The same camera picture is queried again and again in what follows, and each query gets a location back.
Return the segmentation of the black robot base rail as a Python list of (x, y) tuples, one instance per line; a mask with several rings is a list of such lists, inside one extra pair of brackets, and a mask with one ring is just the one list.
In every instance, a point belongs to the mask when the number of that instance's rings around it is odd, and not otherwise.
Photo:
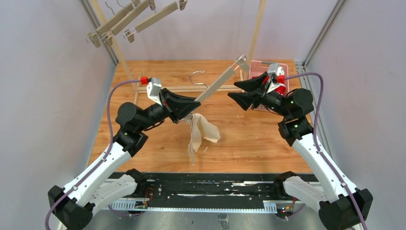
[(278, 213), (298, 205), (278, 195), (274, 173), (147, 172), (140, 192), (110, 204), (113, 210), (172, 212)]

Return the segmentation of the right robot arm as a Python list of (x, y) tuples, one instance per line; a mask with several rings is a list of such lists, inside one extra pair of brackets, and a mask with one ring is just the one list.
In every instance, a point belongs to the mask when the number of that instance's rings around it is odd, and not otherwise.
[(368, 189), (359, 189), (334, 163), (316, 134), (316, 122), (310, 123), (307, 115), (318, 113), (313, 105), (310, 90), (298, 88), (286, 95), (276, 90), (285, 76), (263, 73), (249, 80), (237, 81), (235, 86), (241, 92), (230, 92), (242, 109), (255, 109), (259, 105), (282, 117), (278, 123), (281, 137), (306, 161), (321, 188), (305, 182), (297, 174), (288, 171), (274, 181), (276, 195), (299, 199), (314, 210), (328, 230), (345, 230), (355, 225), (367, 229), (373, 196)]

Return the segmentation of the pink plastic basket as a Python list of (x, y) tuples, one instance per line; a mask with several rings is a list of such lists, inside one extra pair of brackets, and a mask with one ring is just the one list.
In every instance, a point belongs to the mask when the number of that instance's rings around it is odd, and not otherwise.
[[(261, 75), (262, 73), (266, 72), (268, 70), (269, 66), (274, 63), (276, 63), (276, 62), (252, 60), (251, 64), (250, 64), (250, 71), (248, 74), (248, 79), (257, 77), (257, 76)], [(284, 75), (286, 77), (288, 77), (289, 76), (288, 65), (285, 63), (280, 63), (280, 62), (278, 64), (283, 68)], [(284, 85), (285, 85), (285, 91), (284, 91), (283, 95), (285, 96), (290, 90), (289, 81), (285, 80)], [(256, 108), (256, 110), (263, 111), (263, 112), (267, 111), (267, 109), (263, 105), (259, 105)]]

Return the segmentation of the cream underwear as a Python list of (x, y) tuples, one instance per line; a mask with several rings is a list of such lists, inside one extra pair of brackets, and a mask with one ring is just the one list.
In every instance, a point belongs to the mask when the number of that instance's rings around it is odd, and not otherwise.
[(217, 143), (220, 139), (220, 132), (217, 126), (210, 123), (202, 114), (191, 113), (181, 120), (190, 125), (190, 141), (188, 153), (192, 164), (195, 165), (194, 154), (199, 150), (202, 140), (206, 139), (212, 143)]

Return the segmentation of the empty beige clip hanger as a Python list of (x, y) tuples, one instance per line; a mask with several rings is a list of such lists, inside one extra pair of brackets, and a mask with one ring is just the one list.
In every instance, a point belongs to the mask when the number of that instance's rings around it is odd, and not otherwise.
[(140, 4), (139, 0), (132, 0), (125, 6), (121, 5), (118, 0), (116, 2), (119, 6), (122, 7), (122, 9), (118, 11), (118, 13), (114, 13), (113, 9), (107, 4), (107, 1), (105, 1), (106, 6), (112, 10), (113, 17), (99, 26), (95, 32), (89, 32), (86, 38), (87, 43), (93, 43), (95, 47), (100, 47), (101, 43), (104, 42), (107, 45), (111, 46), (113, 44), (112, 36), (114, 36), (112, 28), (117, 25), (125, 16), (128, 16), (130, 11)]

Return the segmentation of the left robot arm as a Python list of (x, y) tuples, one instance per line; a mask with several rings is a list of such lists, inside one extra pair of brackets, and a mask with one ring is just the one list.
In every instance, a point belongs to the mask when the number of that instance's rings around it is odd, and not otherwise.
[(166, 88), (159, 91), (158, 100), (146, 109), (132, 102), (122, 104), (115, 119), (120, 129), (111, 135), (106, 150), (71, 182), (48, 191), (50, 212), (69, 230), (84, 229), (101, 209), (121, 197), (142, 192), (138, 186), (145, 185), (146, 179), (136, 169), (127, 171), (117, 182), (103, 183), (142, 149), (148, 139), (145, 131), (166, 118), (178, 123), (201, 105), (194, 97), (177, 95)]

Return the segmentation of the cream underwear hanger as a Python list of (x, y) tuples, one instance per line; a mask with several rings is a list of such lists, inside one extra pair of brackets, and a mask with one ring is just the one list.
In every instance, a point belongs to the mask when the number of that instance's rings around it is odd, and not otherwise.
[(206, 89), (195, 99), (195, 101), (203, 102), (205, 99), (212, 96), (218, 90), (225, 90), (225, 92), (238, 92), (241, 89), (235, 85), (224, 84), (235, 74), (238, 68), (241, 68), (244, 72), (248, 73), (250, 70), (249, 65), (246, 63), (247, 57), (245, 55), (235, 59), (235, 62), (228, 67), (210, 86), (207, 86), (202, 82), (194, 82), (192, 76), (196, 73), (204, 73), (204, 71), (195, 71), (189, 76), (189, 81), (194, 85), (205, 86)]

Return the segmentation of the red underwear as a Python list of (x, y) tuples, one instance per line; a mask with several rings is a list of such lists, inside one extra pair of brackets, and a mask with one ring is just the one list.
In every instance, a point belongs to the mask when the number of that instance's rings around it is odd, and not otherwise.
[(287, 87), (285, 84), (280, 83), (275, 89), (275, 92), (279, 93), (282, 96), (285, 96), (287, 93)]

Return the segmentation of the beige clip hanger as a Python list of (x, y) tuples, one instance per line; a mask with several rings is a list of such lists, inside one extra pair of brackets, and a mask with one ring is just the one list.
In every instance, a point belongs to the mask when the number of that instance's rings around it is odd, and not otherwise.
[(128, 16), (130, 11), (140, 4), (139, 0), (132, 0), (125, 6), (121, 5), (118, 0), (116, 2), (119, 6), (122, 7), (122, 9), (118, 11), (118, 13), (114, 13), (113, 9), (107, 4), (107, 1), (105, 1), (106, 6), (112, 10), (113, 17), (99, 26), (95, 32), (89, 32), (86, 38), (87, 43), (93, 43), (95, 47), (100, 47), (101, 43), (104, 42), (107, 45), (111, 46), (113, 44), (112, 36), (114, 36), (112, 28), (117, 25), (125, 16)]
[(118, 35), (130, 22), (139, 16), (146, 8), (151, 10), (156, 9), (154, 0), (140, 0), (140, 4), (130, 11), (128, 16), (125, 16), (117, 25), (112, 28), (114, 36)]

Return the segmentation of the wooden clothes rack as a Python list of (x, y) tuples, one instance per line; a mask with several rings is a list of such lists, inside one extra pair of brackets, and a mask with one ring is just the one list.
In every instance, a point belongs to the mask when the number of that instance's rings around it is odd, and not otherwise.
[[(96, 29), (97, 29), (99, 26), (101, 26), (103, 23), (105, 23), (108, 19), (105, 17), (105, 15), (104, 15), (98, 1), (90, 0), (90, 1), (88, 1), (88, 3), (90, 4), (91, 9), (94, 10), (96, 18), (100, 21), (99, 25), (96, 26)], [(260, 24), (261, 24), (261, 21), (262, 21), (263, 14), (264, 14), (265, 5), (266, 5), (266, 2), (264, 0), (260, 1), (259, 9), (258, 9), (258, 12), (257, 12), (255, 31), (254, 31), (252, 41), (251, 41), (249, 56), (247, 57), (247, 60), (246, 60), (246, 63), (248, 65), (250, 65), (250, 63), (251, 63), (251, 60), (253, 58), (253, 54), (254, 54), (254, 51), (255, 51), (255, 48), (256, 48), (256, 41), (257, 41), (257, 38), (258, 38), (259, 28), (260, 28)], [(124, 55), (123, 55), (123, 53), (122, 53), (122, 51), (121, 51), (115, 37), (116, 36), (113, 36), (113, 38), (112, 38), (113, 44), (111, 46), (107, 45), (104, 42), (102, 42), (101, 45), (104, 45), (106, 48), (109, 48), (109, 47), (112, 48), (113, 54), (117, 56), (117, 61), (116, 62), (121, 64), (121, 66), (124, 68), (124, 71), (125, 71), (127, 77), (130, 80), (133, 80), (134, 77), (133, 77), (133, 75), (132, 75), (132, 73), (131, 73), (128, 65), (127, 65), (127, 62), (126, 62), (126, 60), (124, 58)], [(240, 79), (241, 80), (248, 79), (248, 73), (244, 72), (241, 69), (240, 74), (239, 74)], [(202, 93), (205, 89), (206, 89), (205, 86), (194, 85), (192, 83), (190, 85), (187, 85), (187, 86), (170, 86), (169, 87), (169, 90), (171, 90), (173, 92), (200, 92), (200, 93)]]

